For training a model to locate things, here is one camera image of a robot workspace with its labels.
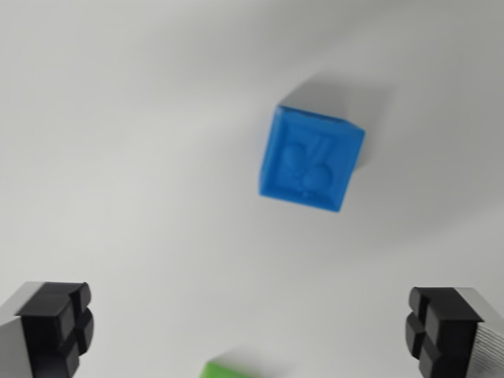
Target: green block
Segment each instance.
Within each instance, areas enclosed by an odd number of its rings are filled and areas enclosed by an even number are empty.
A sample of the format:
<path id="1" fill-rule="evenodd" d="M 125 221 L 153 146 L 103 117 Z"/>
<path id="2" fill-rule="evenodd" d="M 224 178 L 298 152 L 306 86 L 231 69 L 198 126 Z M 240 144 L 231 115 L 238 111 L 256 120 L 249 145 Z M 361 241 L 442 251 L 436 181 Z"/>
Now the green block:
<path id="1" fill-rule="evenodd" d="M 222 366 L 215 365 L 212 362 L 206 364 L 202 375 L 199 378 L 251 378 L 244 376 L 239 372 L 233 372 L 230 369 L 223 368 Z"/>

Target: blue cube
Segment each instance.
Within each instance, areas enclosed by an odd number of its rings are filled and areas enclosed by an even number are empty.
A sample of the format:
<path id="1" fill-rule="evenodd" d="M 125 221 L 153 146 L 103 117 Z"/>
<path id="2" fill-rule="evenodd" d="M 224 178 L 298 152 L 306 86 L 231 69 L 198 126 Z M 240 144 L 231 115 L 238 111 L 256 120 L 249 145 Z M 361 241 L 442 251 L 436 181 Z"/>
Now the blue cube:
<path id="1" fill-rule="evenodd" d="M 261 195 L 339 211 L 364 134 L 346 120 L 278 106 L 261 170 Z"/>

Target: embossed symbol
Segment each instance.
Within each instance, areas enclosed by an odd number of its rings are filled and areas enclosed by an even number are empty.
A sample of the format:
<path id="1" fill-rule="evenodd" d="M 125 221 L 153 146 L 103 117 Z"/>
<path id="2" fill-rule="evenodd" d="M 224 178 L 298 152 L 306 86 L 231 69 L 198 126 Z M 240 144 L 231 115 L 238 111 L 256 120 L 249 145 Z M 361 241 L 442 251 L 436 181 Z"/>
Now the embossed symbol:
<path id="1" fill-rule="evenodd" d="M 331 138 L 317 135 L 307 147 L 296 143 L 283 150 L 283 166 L 303 197 L 310 197 L 331 185 L 332 173 L 324 164 L 331 148 Z"/>

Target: cube face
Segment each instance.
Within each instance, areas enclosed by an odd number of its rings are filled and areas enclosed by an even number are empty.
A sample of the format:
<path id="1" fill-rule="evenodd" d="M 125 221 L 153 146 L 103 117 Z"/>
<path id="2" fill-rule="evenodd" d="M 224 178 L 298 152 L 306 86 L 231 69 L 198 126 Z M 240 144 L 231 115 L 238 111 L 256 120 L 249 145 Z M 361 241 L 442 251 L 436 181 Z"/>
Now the cube face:
<path id="1" fill-rule="evenodd" d="M 339 211 L 364 134 L 339 118 L 279 106 L 262 166 L 261 194 Z"/>
<path id="2" fill-rule="evenodd" d="M 0 377 L 74 376 L 93 337 L 90 300 L 87 283 L 24 284 L 0 306 Z"/>
<path id="3" fill-rule="evenodd" d="M 206 364 L 202 375 L 199 378 L 250 378 L 249 376 L 244 376 L 239 372 L 234 372 L 230 369 L 226 369 L 222 366 L 213 364 L 209 362 Z"/>
<path id="4" fill-rule="evenodd" d="M 454 287 L 414 287 L 406 344 L 424 378 L 465 378 L 480 315 Z"/>

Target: black rubber pad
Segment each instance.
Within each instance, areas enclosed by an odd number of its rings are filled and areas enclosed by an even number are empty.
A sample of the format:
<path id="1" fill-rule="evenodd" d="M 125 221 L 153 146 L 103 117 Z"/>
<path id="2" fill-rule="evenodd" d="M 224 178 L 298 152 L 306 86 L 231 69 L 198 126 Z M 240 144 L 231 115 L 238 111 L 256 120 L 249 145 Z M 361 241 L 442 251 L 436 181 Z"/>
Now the black rubber pad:
<path id="1" fill-rule="evenodd" d="M 18 311 L 34 378 L 71 378 L 89 349 L 94 321 L 87 283 L 44 283 Z"/>
<path id="2" fill-rule="evenodd" d="M 406 344 L 424 378 L 464 378 L 483 320 L 452 287 L 414 287 L 409 306 Z"/>

